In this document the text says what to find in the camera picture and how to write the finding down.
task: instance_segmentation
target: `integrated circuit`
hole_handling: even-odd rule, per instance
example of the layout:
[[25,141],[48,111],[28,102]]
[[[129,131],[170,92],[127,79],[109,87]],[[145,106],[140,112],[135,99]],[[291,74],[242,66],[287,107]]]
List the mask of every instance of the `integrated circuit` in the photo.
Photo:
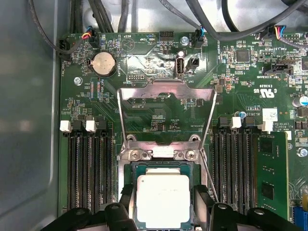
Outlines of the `integrated circuit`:
[[274,199],[274,186],[263,182],[261,185],[261,193],[262,193],[262,196],[273,200]]
[[249,50],[236,50],[236,61],[238,63],[248,63]]
[[273,153],[273,142],[272,140],[262,140],[260,142],[260,152]]
[[302,58],[302,70],[308,71],[308,57]]

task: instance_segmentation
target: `cable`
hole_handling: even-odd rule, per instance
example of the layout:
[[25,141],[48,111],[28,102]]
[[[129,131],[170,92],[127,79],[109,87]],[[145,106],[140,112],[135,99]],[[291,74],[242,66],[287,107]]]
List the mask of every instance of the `cable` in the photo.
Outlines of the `cable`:
[[111,25],[111,22],[110,22],[110,20],[109,20],[107,11],[106,11],[106,9],[105,9],[105,7],[104,7],[102,1],[101,1],[101,0],[94,0],[94,1],[95,1],[96,5],[97,5],[97,7],[98,7],[98,10],[99,10],[99,12],[100,12],[100,14],[101,14],[101,16],[102,16],[103,21],[104,21],[104,23],[105,23],[105,27],[106,27],[106,29],[107,29],[107,32],[113,33],[114,30],[113,30],[113,28],[112,28],[112,25]]
[[103,19],[101,17],[101,14],[100,14],[100,12],[99,12],[99,10],[97,8],[97,5],[96,5],[95,1],[94,0],[89,0],[89,4],[90,4],[90,7],[91,7],[91,9],[93,11],[95,20],[97,22],[97,25],[98,25],[100,31],[103,32],[103,33],[107,32],[106,29],[105,29],[105,23],[104,23],[104,21],[103,21]]
[[126,30],[127,17],[128,17],[128,0],[122,0],[121,6],[121,17],[119,21],[119,26],[117,28],[118,33],[123,33]]
[[[281,0],[284,4],[286,4],[287,6],[291,6],[292,3],[296,2],[296,0]],[[306,4],[302,5],[301,8],[298,8],[297,11],[305,14],[306,16],[308,16],[308,6]]]
[[82,1],[76,0],[76,13],[75,13],[75,21],[76,21],[76,33],[83,32],[83,25],[82,25]]
[[50,46],[52,47],[55,51],[61,53],[61,54],[71,54],[73,53],[74,51],[77,50],[77,48],[83,43],[83,40],[80,39],[76,42],[76,44],[71,48],[69,49],[68,51],[66,50],[62,50],[60,49],[59,47],[55,46],[53,44],[53,42],[51,42],[49,40],[49,38],[47,37],[47,35],[45,34],[41,24],[39,23],[39,19],[38,19],[38,16],[37,16],[37,13],[35,11],[35,7],[34,7],[34,3],[33,3],[33,0],[28,0],[28,4],[29,4],[29,7],[30,7],[30,11],[31,11],[31,17],[33,19],[33,22],[37,28],[37,30],[39,31],[39,33],[43,36],[43,39],[44,41]]
[[298,49],[308,49],[308,45],[301,45],[301,44],[293,43],[283,38],[282,36],[283,36],[283,31],[285,30],[285,26],[275,26],[274,28],[276,32],[276,38],[278,41],[283,42],[284,44],[290,45]]
[[171,5],[167,0],[159,0],[160,3],[166,7],[170,12],[174,13],[176,16],[180,17],[181,19],[183,19],[186,23],[192,25],[193,27],[195,27],[197,30],[200,29],[200,26],[195,23],[193,20],[191,20],[189,17],[185,16],[181,11],[179,11],[178,9],[176,9],[173,5]]
[[70,9],[70,22],[69,22],[69,33],[75,33],[76,25],[75,25],[75,5],[76,0],[71,0],[71,9]]
[[221,11],[223,19],[225,20],[227,27],[231,32],[239,32],[239,30],[234,25],[230,14],[229,14],[229,8],[228,8],[228,0],[221,0]]
[[259,31],[266,29],[270,25],[274,25],[274,24],[280,22],[282,19],[289,16],[298,7],[300,7],[302,4],[304,4],[306,2],[306,0],[298,0],[297,2],[292,4],[292,6],[290,6],[289,8],[284,10],[283,12],[281,12],[279,15],[273,17],[272,19],[270,19],[270,20],[268,20],[268,21],[266,21],[266,22],[264,22],[264,23],[262,23],[258,26],[255,26],[251,29],[244,30],[244,31],[241,31],[241,32],[232,32],[232,33],[227,33],[227,34],[221,34],[221,33],[216,32],[216,30],[212,27],[210,21],[208,20],[208,18],[204,14],[198,0],[186,0],[186,2],[187,2],[187,5],[189,6],[189,8],[191,9],[192,13],[195,15],[195,17],[200,22],[200,24],[207,30],[207,32],[214,39],[220,40],[220,41],[232,41],[232,40],[242,39],[242,38],[249,36],[251,34],[255,34]]

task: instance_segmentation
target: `motherboard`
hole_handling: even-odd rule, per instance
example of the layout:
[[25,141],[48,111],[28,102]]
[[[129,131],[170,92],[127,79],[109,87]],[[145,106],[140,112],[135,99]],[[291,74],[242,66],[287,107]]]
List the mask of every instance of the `motherboard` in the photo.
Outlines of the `motherboard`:
[[[80,37],[62,43],[73,46]],[[308,42],[305,33],[284,38]],[[159,92],[151,94],[153,86]],[[59,214],[74,207],[97,212],[118,201],[144,166],[176,167],[191,187],[200,184],[203,166],[194,153],[172,160],[166,154],[173,142],[196,139],[220,202],[243,214],[263,207],[294,222],[308,206],[307,95],[307,52],[259,34],[232,42],[200,31],[85,40],[61,64]],[[140,158],[130,153],[142,161],[123,166],[123,178],[127,141],[160,148]]]

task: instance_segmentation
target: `colored wires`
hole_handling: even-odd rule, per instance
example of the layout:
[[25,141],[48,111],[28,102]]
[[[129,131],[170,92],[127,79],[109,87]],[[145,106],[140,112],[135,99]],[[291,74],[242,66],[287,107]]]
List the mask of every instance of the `colored wires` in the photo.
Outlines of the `colored wires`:
[[88,29],[87,29],[87,31],[81,36],[81,38],[82,38],[83,40],[92,37],[91,29],[92,29],[92,27],[89,26]]
[[283,32],[285,30],[285,26],[275,26],[275,34],[278,41],[283,42],[284,44],[290,45],[292,47],[298,48],[298,49],[308,49],[308,45],[302,45],[293,43],[283,37]]

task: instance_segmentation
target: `white sticker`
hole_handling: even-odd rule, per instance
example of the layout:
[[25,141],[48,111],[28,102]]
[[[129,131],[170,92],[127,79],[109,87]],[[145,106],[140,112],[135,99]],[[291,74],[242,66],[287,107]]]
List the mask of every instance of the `white sticker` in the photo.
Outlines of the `white sticker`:
[[263,108],[262,109],[263,121],[278,121],[277,108]]

